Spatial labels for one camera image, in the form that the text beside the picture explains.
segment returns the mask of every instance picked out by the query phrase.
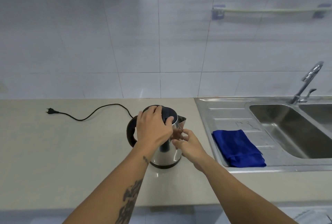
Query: power cord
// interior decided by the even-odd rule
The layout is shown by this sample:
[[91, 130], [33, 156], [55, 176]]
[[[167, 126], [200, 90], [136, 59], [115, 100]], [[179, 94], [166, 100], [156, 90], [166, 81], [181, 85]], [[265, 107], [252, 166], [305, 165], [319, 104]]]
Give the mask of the power cord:
[[[101, 107], [95, 109], [93, 113], [95, 113], [95, 112], [96, 112], [97, 110], [99, 110], [100, 108], [103, 108], [103, 107], [106, 107], [106, 106], [111, 106], [111, 105], [120, 105], [122, 108], [125, 108], [125, 109], [127, 110], [128, 114], [129, 114], [129, 116], [131, 116], [131, 118], [133, 118], [133, 116], [130, 114], [129, 110], [128, 110], [126, 107], [124, 107], [123, 105], [121, 105], [121, 104], [107, 104], [107, 105], [103, 105], [103, 106], [101, 106]], [[58, 111], [56, 111], [56, 110], [54, 110], [54, 109], [52, 109], [52, 108], [48, 108], [48, 111], [47, 111], [46, 113], [47, 113], [47, 114], [64, 114], [64, 115], [67, 115], [67, 116], [71, 117], [72, 119], [75, 119], [76, 121], [84, 121], [84, 120], [88, 119], [89, 117], [91, 117], [92, 114], [93, 114], [93, 113], [91, 113], [91, 114], [90, 114], [89, 116], [87, 116], [85, 119], [77, 119], [77, 118], [74, 118], [73, 116], [71, 116], [71, 115], [69, 115], [69, 114], [67, 114], [67, 113], [64, 113], [64, 112], [58, 112]]]

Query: kettle base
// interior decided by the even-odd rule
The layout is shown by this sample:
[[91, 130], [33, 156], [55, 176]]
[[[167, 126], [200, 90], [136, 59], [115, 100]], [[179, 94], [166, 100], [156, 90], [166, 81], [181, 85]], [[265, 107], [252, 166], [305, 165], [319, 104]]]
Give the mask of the kettle base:
[[168, 169], [168, 168], [171, 168], [171, 167], [175, 166], [177, 163], [179, 163], [180, 159], [181, 159], [181, 157], [176, 162], [174, 162], [173, 164], [170, 164], [170, 165], [167, 165], [167, 166], [156, 165], [152, 162], [150, 162], [150, 164], [153, 165], [156, 168], [159, 168], [159, 169]]

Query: stainless steel kettle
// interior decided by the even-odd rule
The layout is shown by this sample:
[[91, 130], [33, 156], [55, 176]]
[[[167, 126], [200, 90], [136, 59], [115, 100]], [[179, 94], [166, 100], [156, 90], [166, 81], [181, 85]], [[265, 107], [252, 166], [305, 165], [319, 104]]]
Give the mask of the stainless steel kettle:
[[[180, 149], [177, 150], [175, 148], [175, 146], [172, 143], [172, 139], [177, 139], [177, 140], [180, 139], [186, 118], [179, 116], [175, 112], [175, 110], [163, 106], [161, 111], [161, 117], [164, 123], [166, 122], [166, 119], [170, 116], [174, 117], [172, 122], [173, 134], [165, 143], [163, 143], [157, 149], [157, 151], [154, 153], [150, 161], [150, 164], [161, 169], [167, 169], [175, 166], [180, 161], [182, 156], [182, 151]], [[127, 126], [127, 139], [132, 147], [134, 147], [135, 143], [137, 142], [137, 140], [134, 138], [136, 122], [137, 122], [137, 116], [135, 116], [132, 120], [130, 120]]]

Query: blue towel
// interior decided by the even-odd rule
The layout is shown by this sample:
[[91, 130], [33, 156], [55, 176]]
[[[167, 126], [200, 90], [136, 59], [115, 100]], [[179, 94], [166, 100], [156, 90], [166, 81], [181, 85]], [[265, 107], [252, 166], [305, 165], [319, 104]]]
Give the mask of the blue towel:
[[231, 166], [266, 166], [262, 153], [250, 142], [243, 130], [215, 130], [212, 135]]

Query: black kettle handle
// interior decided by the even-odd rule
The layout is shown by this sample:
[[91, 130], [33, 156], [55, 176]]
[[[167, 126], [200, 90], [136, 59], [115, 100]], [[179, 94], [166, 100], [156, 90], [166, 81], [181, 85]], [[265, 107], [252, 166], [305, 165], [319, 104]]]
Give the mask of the black kettle handle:
[[134, 147], [137, 140], [134, 138], [137, 116], [133, 117], [127, 125], [127, 139], [131, 147]]

